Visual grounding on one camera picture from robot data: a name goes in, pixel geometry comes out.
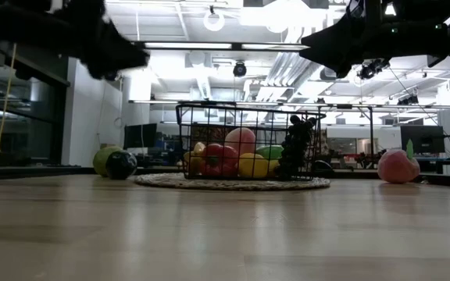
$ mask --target wire basket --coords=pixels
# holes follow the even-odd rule
[[[312,180],[324,114],[210,101],[176,110],[186,179]]]

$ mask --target red bell pepper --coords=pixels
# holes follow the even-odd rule
[[[201,174],[203,176],[236,176],[238,152],[221,144],[210,144],[202,152]]]

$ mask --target camera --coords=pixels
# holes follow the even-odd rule
[[[248,70],[246,69],[246,65],[244,62],[236,62],[234,67],[234,76],[235,77],[243,77],[246,75],[246,72]]]
[[[363,64],[357,76],[361,80],[369,80],[387,67],[390,67],[388,59],[374,59],[370,64]]]
[[[397,105],[418,105],[419,103],[420,100],[418,99],[418,96],[415,94],[411,94],[407,98],[398,100]]]

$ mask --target green mango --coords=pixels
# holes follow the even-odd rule
[[[265,159],[275,160],[282,156],[284,148],[280,145],[264,146],[256,149],[256,154],[261,155]]]

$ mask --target security camera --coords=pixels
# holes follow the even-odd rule
[[[118,71],[107,72],[104,76],[107,81],[116,82],[121,78],[121,73]]]
[[[246,72],[248,70],[246,69],[246,65],[244,62],[236,62],[234,67],[234,76],[235,77],[243,77],[246,75]]]

